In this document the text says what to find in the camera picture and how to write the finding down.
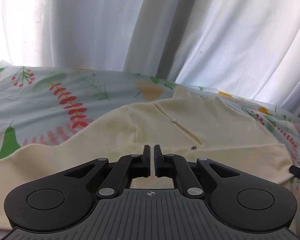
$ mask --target white curtain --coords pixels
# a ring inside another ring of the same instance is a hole
[[[0,60],[128,71],[300,114],[300,0],[0,0]]]

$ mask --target triangular cutout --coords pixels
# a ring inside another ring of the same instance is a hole
[[[227,168],[224,168],[214,163],[210,163],[209,166],[216,172],[216,174],[218,174],[222,178],[230,178],[230,177],[236,177],[240,175],[235,171],[231,171]]]
[[[77,169],[75,171],[71,171],[69,173],[66,173],[64,176],[81,179],[85,175],[87,175],[88,172],[91,171],[94,166],[95,166],[94,164],[90,164],[88,166],[82,167],[81,169]]]

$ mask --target bed sheet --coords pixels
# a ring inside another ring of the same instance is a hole
[[[179,84],[133,73],[0,66],[0,159],[31,143],[59,145],[102,115],[126,104],[171,98]],[[214,88],[186,86],[199,96],[219,96],[254,118],[284,143],[300,167],[300,118],[284,109],[229,95]],[[297,198],[300,237],[300,180]]]

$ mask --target gray ribbed plate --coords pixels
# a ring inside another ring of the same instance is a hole
[[[183,197],[177,189],[125,189],[101,200],[80,224],[56,233],[14,229],[5,240],[297,240],[283,228],[267,234],[234,230],[219,222],[201,200]]]

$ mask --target beige shirt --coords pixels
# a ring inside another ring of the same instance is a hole
[[[177,87],[173,98],[115,109],[59,146],[31,144],[0,160],[0,229],[10,229],[3,201],[13,188],[99,157],[116,162],[141,154],[145,144],[160,144],[164,154],[191,162],[206,157],[275,183],[292,177],[285,145],[253,118],[218,97],[200,98]],[[172,182],[152,173],[134,179],[132,187],[165,188]]]

